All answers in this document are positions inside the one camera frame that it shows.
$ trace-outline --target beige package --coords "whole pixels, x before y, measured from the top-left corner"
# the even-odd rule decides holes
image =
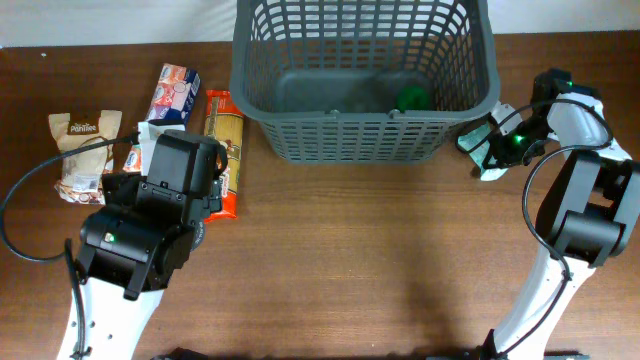
[[[60,152],[115,139],[122,112],[102,110],[86,114],[49,115],[51,135]],[[60,197],[81,204],[104,204],[102,174],[113,171],[112,146],[63,159],[62,178],[55,184]]]

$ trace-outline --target cable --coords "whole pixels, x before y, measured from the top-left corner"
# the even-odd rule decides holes
[[[558,259],[558,261],[560,261],[560,263],[562,263],[562,267],[564,268],[564,271],[562,273],[563,279],[562,279],[562,282],[560,283],[560,289],[558,289],[558,293],[556,294],[554,299],[551,301],[551,304],[547,308],[547,311],[542,315],[540,320],[538,320],[538,322],[529,331],[527,331],[520,339],[518,339],[518,341],[513,343],[506,350],[500,352],[496,356],[498,359],[506,359],[506,355],[509,352],[511,352],[516,347],[518,347],[518,345],[522,344],[522,342],[524,342],[529,336],[531,336],[531,334],[533,334],[544,323],[544,321],[549,317],[549,315],[555,308],[556,304],[560,300],[560,297],[564,293],[564,290],[569,284],[569,281],[571,281],[571,270],[569,268],[569,263],[567,263],[567,260],[564,258],[562,254],[560,254],[553,246],[549,245],[542,238],[542,236],[538,234],[538,232],[535,229],[535,226],[533,225],[533,222],[531,221],[531,216],[529,215],[529,210],[527,209],[527,206],[529,202],[529,191],[531,190],[533,179],[535,178],[538,171],[542,168],[542,166],[546,164],[549,160],[554,158],[555,156],[558,156],[562,153],[565,153],[567,151],[573,151],[573,150],[589,150],[589,151],[602,150],[604,148],[609,147],[613,142],[613,131],[611,130],[611,127],[609,127],[609,124],[607,124],[604,118],[600,116],[600,114],[598,114],[593,107],[590,107],[579,101],[570,100],[570,99],[545,100],[539,103],[532,104],[532,106],[529,106],[529,107],[538,106],[541,103],[546,103],[546,104],[565,103],[565,104],[573,104],[573,105],[580,106],[581,108],[585,109],[589,114],[591,114],[596,119],[596,121],[600,125],[602,125],[602,127],[604,127],[605,131],[607,132],[607,140],[601,145],[569,145],[569,146],[561,147],[560,149],[550,152],[549,154],[544,156],[542,159],[540,159],[540,161],[536,164],[536,166],[533,167],[533,169],[531,170],[531,173],[529,174],[529,177],[527,178],[527,181],[525,182],[524,189],[522,191],[522,215],[524,217],[524,221],[527,224],[529,231],[534,236],[534,238],[540,243],[540,245],[544,246],[544,248],[547,249],[553,257],[555,257],[556,259]],[[514,111],[509,116],[507,116],[505,120],[502,121],[502,123],[509,120],[511,117],[515,116],[516,113],[520,111],[524,111],[529,107],[523,106],[520,109]]]
[[[129,136],[125,136],[125,137],[121,137],[121,138],[116,138],[113,140],[106,140],[106,141],[102,141],[96,144],[92,144],[92,145],[87,145],[87,146],[83,146],[80,148],[77,148],[75,150],[71,150],[71,151],[67,151],[64,152],[62,154],[56,155],[52,158],[50,158],[49,160],[46,160],[44,162],[42,162],[41,164],[39,164],[38,166],[34,167],[33,169],[29,170],[29,172],[27,172],[26,174],[24,174],[20,180],[18,180],[12,187],[11,189],[9,189],[9,191],[7,192],[7,196],[4,198],[4,200],[2,201],[2,204],[0,205],[0,237],[2,238],[2,242],[7,246],[7,248],[9,248],[9,250],[16,256],[25,259],[25,260],[29,260],[29,261],[34,261],[34,262],[38,262],[38,263],[51,263],[57,260],[60,260],[64,257],[64,253],[60,253],[58,255],[55,256],[51,256],[51,257],[35,257],[35,256],[31,256],[31,255],[27,255],[25,253],[23,253],[22,251],[18,250],[17,247],[15,247],[11,241],[9,241],[9,238],[7,236],[7,233],[5,231],[5,222],[4,222],[4,213],[6,211],[7,208],[7,204],[9,203],[9,200],[11,200],[11,197],[14,195],[14,193],[18,190],[18,188],[20,186],[22,186],[22,184],[29,178],[31,177],[31,175],[35,174],[36,172],[42,170],[43,168],[55,163],[58,160],[62,160],[64,158],[67,158],[69,156],[73,156],[73,155],[77,155],[86,151],[90,151],[90,150],[94,150],[100,147],[104,147],[104,146],[109,146],[109,145],[113,145],[113,144],[119,144],[119,143],[128,143],[128,142],[132,142],[133,140],[135,140],[138,136],[138,133],[134,133],[131,134]]]
[[[478,150],[478,148],[480,146],[482,146],[482,144],[484,144],[485,142],[487,142],[489,140],[489,138],[491,138],[491,136],[493,136],[497,131],[500,131],[500,127],[502,127],[502,125],[506,124],[507,121],[511,120],[511,118],[513,118],[514,116],[516,116],[517,114],[528,110],[528,109],[532,109],[532,108],[536,108],[536,107],[540,107],[540,106],[544,106],[544,105],[551,105],[551,104],[572,104],[572,105],[577,105],[583,109],[585,109],[587,112],[589,112],[589,114],[591,114],[593,117],[596,118],[596,120],[598,119],[598,117],[602,118],[602,116],[600,116],[600,114],[598,114],[593,108],[589,107],[588,105],[581,103],[580,101],[576,101],[576,100],[572,100],[572,99],[550,99],[550,100],[542,100],[542,101],[537,101],[534,103],[531,103],[529,105],[525,105],[519,109],[514,110],[513,112],[511,112],[511,114],[507,115],[506,118],[504,118],[502,121],[500,121],[498,123],[498,125],[496,125],[496,127],[491,130],[489,132],[489,134],[487,134],[487,136],[485,136],[482,140],[480,140],[477,144],[475,144],[471,149],[466,150],[464,148],[462,148],[462,146],[460,146],[460,144],[458,143],[458,138],[460,138],[460,136],[462,136],[462,133],[467,130],[469,128],[469,126],[471,126],[471,124],[473,124],[473,122],[469,122],[467,125],[465,125],[462,129],[460,129],[460,131],[458,131],[458,136],[456,136],[456,148],[458,150],[460,150],[460,152],[462,152],[465,155],[471,154],[472,152]]]
[[[73,293],[73,299],[76,303],[76,324],[78,326],[78,342],[76,344],[76,350],[70,356],[72,359],[82,359],[88,355],[88,351],[84,350],[85,347],[85,326],[86,321],[84,318],[84,303],[82,302],[82,293],[80,292],[80,281],[78,280],[78,274],[76,268],[73,265],[73,255],[71,253],[71,239],[67,239],[64,242],[64,259],[67,263],[67,270],[69,270],[69,280],[71,280],[71,292]]]

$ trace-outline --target wooden table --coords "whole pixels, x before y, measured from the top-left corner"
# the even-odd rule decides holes
[[[533,78],[555,66],[600,89],[622,146],[640,157],[640,33],[496,36],[501,100],[528,103]],[[56,154],[47,114],[123,111],[120,134],[143,119],[163,62],[195,68],[201,89],[225,89],[231,46],[165,44],[4,49],[0,52],[0,194]],[[200,91],[189,129],[200,132]],[[211,355],[346,356],[437,353],[480,344],[509,311],[536,243],[520,196],[530,168],[499,181],[470,176],[447,144],[419,166],[295,166],[245,123],[239,219],[208,227],[146,327],[136,359],[181,346]],[[120,168],[126,146],[117,149]],[[561,161],[544,169],[532,212]],[[30,181],[7,214],[24,251],[78,244],[96,207],[70,205],[52,185],[60,167]],[[595,359],[640,353],[640,231],[578,292],[548,349]],[[0,249],[0,358],[58,352],[71,291],[63,263],[36,265]]]

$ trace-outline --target green object in basket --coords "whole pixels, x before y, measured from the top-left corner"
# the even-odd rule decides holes
[[[421,86],[407,86],[396,98],[396,108],[407,110],[434,110],[431,94]]]

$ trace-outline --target box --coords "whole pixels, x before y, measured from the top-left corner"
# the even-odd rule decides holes
[[[164,64],[145,121],[180,120],[186,126],[198,87],[200,77],[195,70]]]

